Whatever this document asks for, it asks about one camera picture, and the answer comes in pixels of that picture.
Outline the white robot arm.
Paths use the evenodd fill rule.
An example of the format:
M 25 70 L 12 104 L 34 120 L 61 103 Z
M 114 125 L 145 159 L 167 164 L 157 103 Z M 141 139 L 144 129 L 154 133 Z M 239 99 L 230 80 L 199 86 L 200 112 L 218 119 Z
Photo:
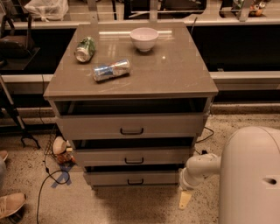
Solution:
M 280 224 L 280 130 L 238 129 L 222 154 L 190 157 L 179 174 L 178 207 L 185 209 L 193 191 L 220 176 L 219 224 Z

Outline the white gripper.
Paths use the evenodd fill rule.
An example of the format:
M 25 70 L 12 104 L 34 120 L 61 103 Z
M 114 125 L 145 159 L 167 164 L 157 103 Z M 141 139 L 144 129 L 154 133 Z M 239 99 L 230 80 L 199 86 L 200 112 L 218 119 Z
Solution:
M 186 209 L 193 195 L 189 191 L 193 191 L 196 188 L 196 180 L 186 168 L 179 171 L 179 185 L 184 191 L 182 191 L 180 194 L 178 208 L 180 210 L 184 210 Z

